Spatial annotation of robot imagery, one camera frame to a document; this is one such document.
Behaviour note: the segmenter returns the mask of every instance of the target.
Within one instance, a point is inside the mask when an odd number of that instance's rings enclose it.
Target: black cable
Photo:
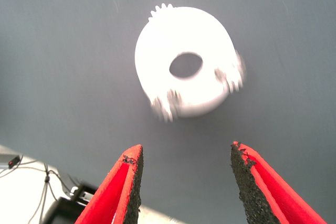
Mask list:
[[[15,170],[19,167],[19,165],[21,164],[22,159],[23,159],[23,155],[21,156],[21,159],[20,159],[19,163],[17,163],[17,165],[15,166],[15,168],[12,169],[12,170],[10,170],[10,171],[9,171],[8,173],[6,173],[5,175],[0,176],[0,178],[3,178],[3,177],[5,177],[5,176],[7,176],[8,174],[12,173],[13,171],[15,171]]]
[[[37,160],[21,163],[21,165],[28,165],[28,164],[35,163],[35,162],[37,162]]]
[[[75,186],[79,187],[79,184],[77,184],[77,183],[71,178],[71,176],[70,176],[69,174],[68,174],[68,176],[69,176],[70,180],[73,182],[73,184],[74,184]]]
[[[42,203],[42,209],[41,209],[41,214],[40,214],[40,221],[38,222],[39,224],[42,223],[42,217],[43,217],[43,210],[44,210],[44,205],[46,204],[46,198],[47,198],[47,192],[48,192],[48,184],[49,182],[45,182],[45,192],[44,192],[44,199]]]
[[[56,177],[59,179],[59,181],[61,181],[62,185],[64,185],[64,187],[71,192],[71,190],[67,187],[67,185],[63,182],[63,180],[60,178],[60,176],[54,171],[54,170],[49,170],[50,173],[53,173],[56,175]]]
[[[48,185],[49,185],[49,188],[50,188],[50,191],[51,191],[51,194],[52,194],[53,198],[55,199],[55,201],[57,201],[57,198],[55,197],[54,191],[53,191],[53,189],[51,188],[51,184],[50,184],[50,182],[48,183]]]
[[[36,208],[36,210],[35,210],[33,216],[30,218],[28,224],[30,224],[31,220],[35,217],[35,215],[36,215],[38,209],[40,208],[40,205],[41,205],[41,202],[42,202],[42,199],[43,199],[43,195],[44,195],[44,191],[45,191],[45,190],[46,190],[46,184],[44,184],[44,187],[43,187],[43,190],[42,190],[42,194],[41,194],[41,199],[40,199],[40,201],[39,201],[39,203],[38,203],[38,206],[37,206],[37,208]]]
[[[30,166],[18,167],[18,169],[33,169],[33,170],[38,170],[40,172],[45,172],[45,170],[38,169],[38,168],[35,168],[35,167],[30,167]]]

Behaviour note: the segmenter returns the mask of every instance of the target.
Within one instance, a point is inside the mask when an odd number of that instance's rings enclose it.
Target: gray surface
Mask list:
[[[226,27],[248,70],[217,110],[164,124],[134,66],[160,3]],[[335,0],[0,0],[1,144],[100,183],[144,146],[143,203],[189,223],[245,223],[229,145],[255,148],[336,223]]]

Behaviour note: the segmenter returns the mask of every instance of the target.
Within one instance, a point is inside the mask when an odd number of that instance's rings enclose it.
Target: white floor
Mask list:
[[[14,153],[12,150],[0,145],[0,153]],[[34,159],[24,156],[22,163],[33,161]],[[44,165],[41,162],[35,162],[19,167],[34,167],[44,170]],[[5,171],[0,174],[0,177],[8,173]],[[28,223],[34,214],[41,198],[45,172],[41,172],[29,168],[18,168],[12,173],[0,178],[0,223],[5,224],[21,224]],[[62,190],[59,179],[54,174],[50,174],[50,185],[56,198],[62,196],[68,198]],[[54,198],[48,189],[46,197],[44,214],[48,211]],[[35,217],[30,222],[31,224],[39,223],[41,214],[41,206]],[[141,206],[138,224],[183,224],[171,217],[165,216],[148,207]]]

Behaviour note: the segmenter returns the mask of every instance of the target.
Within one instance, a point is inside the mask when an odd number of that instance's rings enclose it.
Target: center hole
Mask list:
[[[186,52],[173,60],[169,67],[170,73],[179,78],[188,78],[197,73],[203,60],[197,54]]]

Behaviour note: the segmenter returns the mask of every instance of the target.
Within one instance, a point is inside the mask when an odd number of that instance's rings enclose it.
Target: white plastic part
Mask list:
[[[135,48],[135,67],[153,110],[165,121],[216,108],[243,85],[243,63],[221,23],[192,7],[156,7]],[[170,73],[181,54],[200,56],[200,70],[189,78]]]

